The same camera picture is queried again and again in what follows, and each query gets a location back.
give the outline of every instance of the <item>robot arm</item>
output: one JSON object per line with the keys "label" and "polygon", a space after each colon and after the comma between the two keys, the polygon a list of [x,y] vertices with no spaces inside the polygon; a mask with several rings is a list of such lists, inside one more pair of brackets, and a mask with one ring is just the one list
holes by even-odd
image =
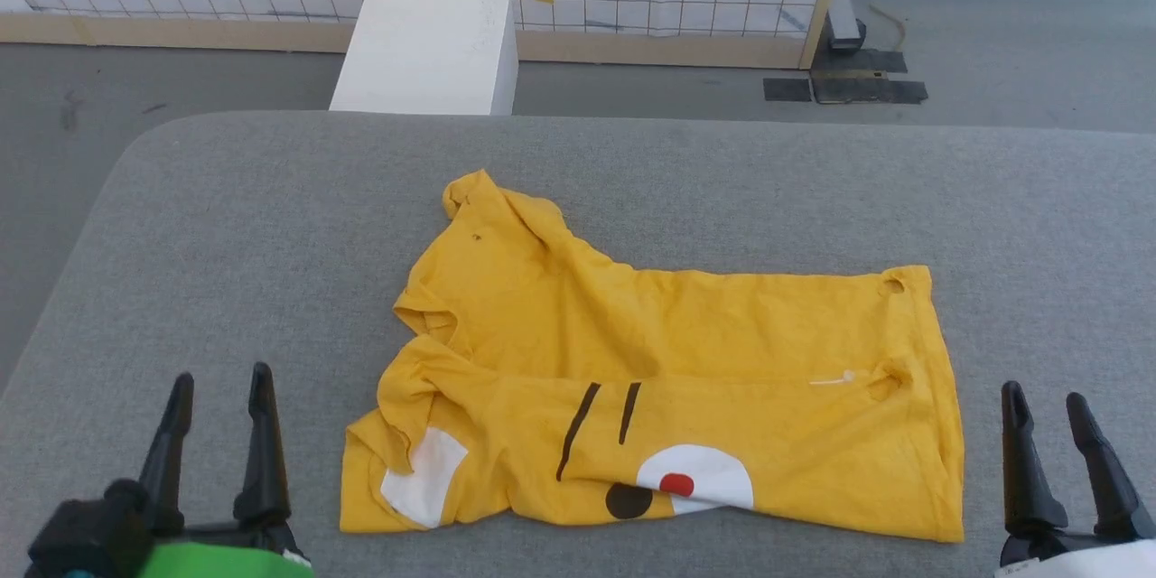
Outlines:
{"label": "robot arm", "polygon": [[1083,395],[1069,393],[1067,409],[1072,437],[1088,465],[1096,499],[1092,533],[1065,531],[1068,516],[1047,486],[1032,440],[1035,421],[1016,381],[1003,385],[1002,402],[1008,539],[1000,566],[1018,568],[1018,578],[1122,578],[1129,575],[1129,566],[1140,571],[1136,576],[1156,576],[1156,542],[1151,541],[1156,526]]}
{"label": "robot arm", "polygon": [[186,526],[178,505],[180,459],[193,416],[193,377],[177,378],[140,479],[120,479],[104,498],[62,503],[29,548],[25,578],[311,578],[289,529],[281,425],[273,371],[253,366],[253,421],[234,520]]}

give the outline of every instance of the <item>metal stand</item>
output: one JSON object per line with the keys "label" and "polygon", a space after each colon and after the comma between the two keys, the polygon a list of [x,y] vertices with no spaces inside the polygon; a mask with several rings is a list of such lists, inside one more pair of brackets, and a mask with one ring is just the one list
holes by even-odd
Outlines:
{"label": "metal stand", "polygon": [[859,52],[867,38],[867,27],[855,18],[851,0],[831,0],[827,9],[827,46],[831,52]]}

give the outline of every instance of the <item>black dot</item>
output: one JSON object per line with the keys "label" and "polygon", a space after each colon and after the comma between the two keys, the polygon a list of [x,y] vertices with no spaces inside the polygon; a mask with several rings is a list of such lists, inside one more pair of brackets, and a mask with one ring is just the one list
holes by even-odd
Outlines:
{"label": "black dot", "polygon": [[635,519],[646,514],[653,499],[647,488],[615,483],[606,491],[606,509],[618,519]]}

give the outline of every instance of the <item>white circle print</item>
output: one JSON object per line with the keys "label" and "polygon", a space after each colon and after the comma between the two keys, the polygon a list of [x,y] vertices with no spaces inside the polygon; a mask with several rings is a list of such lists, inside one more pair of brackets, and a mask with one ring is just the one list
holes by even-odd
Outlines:
{"label": "white circle print", "polygon": [[643,461],[637,486],[670,494],[674,514],[719,506],[755,507],[742,461],[704,445],[675,445]]}

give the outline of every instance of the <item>wooden frame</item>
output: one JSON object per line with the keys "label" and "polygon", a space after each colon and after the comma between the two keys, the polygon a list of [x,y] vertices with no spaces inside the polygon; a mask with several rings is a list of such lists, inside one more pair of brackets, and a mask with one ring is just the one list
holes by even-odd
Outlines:
{"label": "wooden frame", "polygon": [[[518,59],[571,64],[695,65],[714,68],[809,68],[831,0],[818,0],[806,39],[740,36],[594,35],[518,31]],[[281,52],[346,52],[350,23],[257,23],[246,20],[90,18],[5,14],[0,43],[89,46],[209,47]]]}

